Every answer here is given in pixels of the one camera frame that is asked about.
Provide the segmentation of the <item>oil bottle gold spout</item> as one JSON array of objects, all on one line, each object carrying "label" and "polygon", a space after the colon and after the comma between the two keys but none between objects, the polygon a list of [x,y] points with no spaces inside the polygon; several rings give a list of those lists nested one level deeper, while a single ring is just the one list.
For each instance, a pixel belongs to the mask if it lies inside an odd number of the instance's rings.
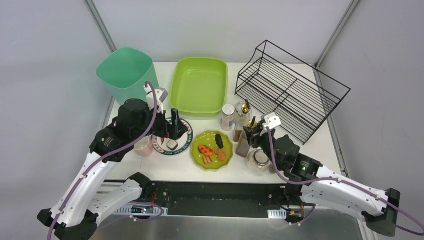
[{"label": "oil bottle gold spout", "polygon": [[251,147],[248,144],[247,141],[247,127],[255,127],[257,126],[256,116],[254,116],[251,120],[248,121],[247,125],[243,127],[240,139],[237,143],[236,151],[235,153],[239,155],[242,158],[247,157]]}]

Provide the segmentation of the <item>large glass jar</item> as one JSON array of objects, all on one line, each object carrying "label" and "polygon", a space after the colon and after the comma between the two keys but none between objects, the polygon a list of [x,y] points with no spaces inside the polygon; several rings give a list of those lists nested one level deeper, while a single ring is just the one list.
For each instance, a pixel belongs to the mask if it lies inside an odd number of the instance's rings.
[{"label": "large glass jar", "polygon": [[260,176],[269,171],[271,160],[263,150],[254,150],[247,155],[246,165],[250,172]]}]

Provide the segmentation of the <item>tall oil bottle gold pump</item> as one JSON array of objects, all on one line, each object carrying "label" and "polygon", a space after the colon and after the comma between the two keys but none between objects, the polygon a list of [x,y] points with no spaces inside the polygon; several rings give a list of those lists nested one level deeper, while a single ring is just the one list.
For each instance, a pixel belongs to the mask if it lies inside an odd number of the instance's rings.
[{"label": "tall oil bottle gold pump", "polygon": [[244,101],[239,101],[235,105],[235,115],[234,115],[234,133],[233,140],[238,143],[243,131],[243,127],[247,125],[247,123],[252,118],[252,110],[250,102],[245,99]]}]

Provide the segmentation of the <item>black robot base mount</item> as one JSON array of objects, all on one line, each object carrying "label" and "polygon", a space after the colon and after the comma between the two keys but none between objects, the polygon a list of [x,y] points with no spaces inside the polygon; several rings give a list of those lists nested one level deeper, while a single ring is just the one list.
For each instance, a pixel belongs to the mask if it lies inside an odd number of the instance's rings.
[{"label": "black robot base mount", "polygon": [[270,210],[297,211],[299,198],[285,184],[153,181],[137,202],[154,203],[171,216],[267,218]]}]

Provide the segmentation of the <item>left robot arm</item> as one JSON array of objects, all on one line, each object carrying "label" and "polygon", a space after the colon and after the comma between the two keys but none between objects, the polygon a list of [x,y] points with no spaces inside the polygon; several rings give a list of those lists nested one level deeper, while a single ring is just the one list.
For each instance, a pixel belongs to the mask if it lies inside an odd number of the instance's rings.
[{"label": "left robot arm", "polygon": [[152,181],[137,172],[117,190],[95,199],[106,177],[140,140],[149,136],[178,140],[188,131],[177,109],[171,110],[171,119],[167,120],[166,111],[159,108],[159,103],[129,99],[118,109],[111,124],[96,134],[78,176],[65,195],[57,205],[37,215],[49,228],[49,238],[88,240],[117,209],[151,195]]}]

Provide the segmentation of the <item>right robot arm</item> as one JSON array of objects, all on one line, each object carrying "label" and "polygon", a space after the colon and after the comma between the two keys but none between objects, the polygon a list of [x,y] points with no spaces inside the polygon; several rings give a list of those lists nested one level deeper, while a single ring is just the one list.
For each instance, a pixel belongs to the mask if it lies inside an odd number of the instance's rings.
[{"label": "right robot arm", "polygon": [[324,206],[350,215],[386,237],[397,229],[400,192],[381,190],[336,173],[307,155],[285,135],[275,138],[262,124],[243,128],[249,145],[270,159],[276,174],[287,183],[284,194],[297,203]]}]

